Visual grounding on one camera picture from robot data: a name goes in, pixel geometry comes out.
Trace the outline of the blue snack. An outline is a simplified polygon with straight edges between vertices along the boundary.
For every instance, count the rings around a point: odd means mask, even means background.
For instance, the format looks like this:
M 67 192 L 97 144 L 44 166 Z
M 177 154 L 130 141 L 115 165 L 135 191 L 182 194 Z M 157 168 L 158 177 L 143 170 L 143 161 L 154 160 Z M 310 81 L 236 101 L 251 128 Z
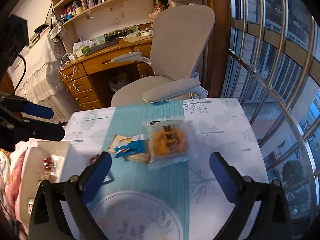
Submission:
M 115 158 L 126 157 L 146 152 L 144 134 L 116 139 L 113 143 Z

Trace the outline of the clear glass plate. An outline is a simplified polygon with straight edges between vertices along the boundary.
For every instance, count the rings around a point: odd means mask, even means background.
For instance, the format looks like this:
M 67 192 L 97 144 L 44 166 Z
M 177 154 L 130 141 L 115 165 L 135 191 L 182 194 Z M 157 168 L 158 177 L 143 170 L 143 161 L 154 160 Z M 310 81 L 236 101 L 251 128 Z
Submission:
M 184 239 L 176 213 L 159 198 L 138 191 L 118 191 L 92 211 L 107 239 Z

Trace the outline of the wooden desk with drawers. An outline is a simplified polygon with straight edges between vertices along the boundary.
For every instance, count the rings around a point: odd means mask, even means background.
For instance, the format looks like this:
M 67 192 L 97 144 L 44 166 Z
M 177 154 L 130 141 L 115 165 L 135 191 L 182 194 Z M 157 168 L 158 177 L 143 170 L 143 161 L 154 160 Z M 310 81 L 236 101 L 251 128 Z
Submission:
M 126 53 L 141 52 L 150 56 L 152 39 L 136 42 L 119 41 L 88 56 L 82 56 L 66 64 L 60 76 L 67 90 L 75 98 L 81 111 L 110 107 L 115 92 L 110 88 L 110 80 L 126 74 L 125 81 L 133 82 L 153 74 L 146 63 L 130 60 L 112 62 L 111 59 Z

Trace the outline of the beige snack bar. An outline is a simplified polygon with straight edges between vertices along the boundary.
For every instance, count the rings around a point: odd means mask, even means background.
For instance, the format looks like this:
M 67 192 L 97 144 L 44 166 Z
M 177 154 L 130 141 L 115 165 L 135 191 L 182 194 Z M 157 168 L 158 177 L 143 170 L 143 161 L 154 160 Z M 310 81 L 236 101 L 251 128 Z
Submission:
M 132 137 L 116 134 L 107 151 L 116 159 L 124 158 L 125 160 L 146 164 L 150 161 L 150 154 L 147 150 L 144 134 L 138 134 Z

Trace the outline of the white storage bin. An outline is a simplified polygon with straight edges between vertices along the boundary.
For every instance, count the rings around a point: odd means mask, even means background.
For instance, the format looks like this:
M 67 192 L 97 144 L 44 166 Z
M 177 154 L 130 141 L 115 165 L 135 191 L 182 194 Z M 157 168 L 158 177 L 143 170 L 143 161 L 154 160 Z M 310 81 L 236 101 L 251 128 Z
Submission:
M 43 160 L 52 158 L 52 171 L 45 171 Z M 22 181 L 19 193 L 19 215 L 22 224 L 28 228 L 32 201 L 35 200 L 40 182 L 47 179 L 51 183 L 67 181 L 87 166 L 85 158 L 68 141 L 37 141 L 25 154 Z

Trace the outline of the wooden bookshelf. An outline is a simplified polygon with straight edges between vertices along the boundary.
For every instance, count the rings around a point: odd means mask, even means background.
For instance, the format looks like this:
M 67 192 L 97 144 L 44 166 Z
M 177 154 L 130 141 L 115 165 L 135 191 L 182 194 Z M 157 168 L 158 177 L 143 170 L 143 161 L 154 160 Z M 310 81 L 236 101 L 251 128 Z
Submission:
M 148 24 L 153 0 L 51 0 L 66 33 L 62 43 L 67 52 L 81 39 L 92 40 L 132 25 Z

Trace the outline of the orange pastry snack bag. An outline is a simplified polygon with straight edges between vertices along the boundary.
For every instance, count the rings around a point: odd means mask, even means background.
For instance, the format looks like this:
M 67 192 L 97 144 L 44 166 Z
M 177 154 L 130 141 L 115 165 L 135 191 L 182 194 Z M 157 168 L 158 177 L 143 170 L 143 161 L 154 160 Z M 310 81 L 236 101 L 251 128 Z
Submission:
M 195 131 L 191 121 L 181 117 L 156 119 L 145 125 L 149 165 L 162 168 L 197 156 Z

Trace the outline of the metal window grille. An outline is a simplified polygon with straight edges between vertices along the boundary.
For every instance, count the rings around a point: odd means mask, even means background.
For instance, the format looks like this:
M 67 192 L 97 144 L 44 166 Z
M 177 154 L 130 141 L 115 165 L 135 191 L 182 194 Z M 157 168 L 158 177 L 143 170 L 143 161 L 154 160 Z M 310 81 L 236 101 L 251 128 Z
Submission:
M 319 216 L 319 25 L 302 0 L 229 3 L 222 96 L 242 105 L 301 239 Z

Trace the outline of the pink blanket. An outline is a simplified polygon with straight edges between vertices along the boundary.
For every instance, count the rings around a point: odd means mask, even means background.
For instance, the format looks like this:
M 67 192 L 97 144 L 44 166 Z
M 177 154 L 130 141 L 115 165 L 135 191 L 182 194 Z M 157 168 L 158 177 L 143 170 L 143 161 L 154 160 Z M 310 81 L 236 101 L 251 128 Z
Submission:
M 26 151 L 27 148 L 22 148 L 10 153 L 1 149 L 1 215 L 19 239 L 28 239 L 28 234 L 19 218 L 18 207 Z

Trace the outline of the grey office chair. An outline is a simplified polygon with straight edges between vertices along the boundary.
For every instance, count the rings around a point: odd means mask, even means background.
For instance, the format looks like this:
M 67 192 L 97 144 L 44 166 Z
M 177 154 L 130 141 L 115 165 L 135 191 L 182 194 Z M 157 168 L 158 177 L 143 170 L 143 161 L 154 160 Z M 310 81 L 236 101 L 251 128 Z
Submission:
M 178 5 L 164 10 L 155 19 L 149 57 L 132 52 L 111 60 L 141 61 L 154 72 L 153 76 L 118 90 L 112 97 L 112 107 L 207 97 L 208 91 L 201 87 L 196 67 L 214 28 L 214 12 L 200 5 L 200 0 L 171 1 Z

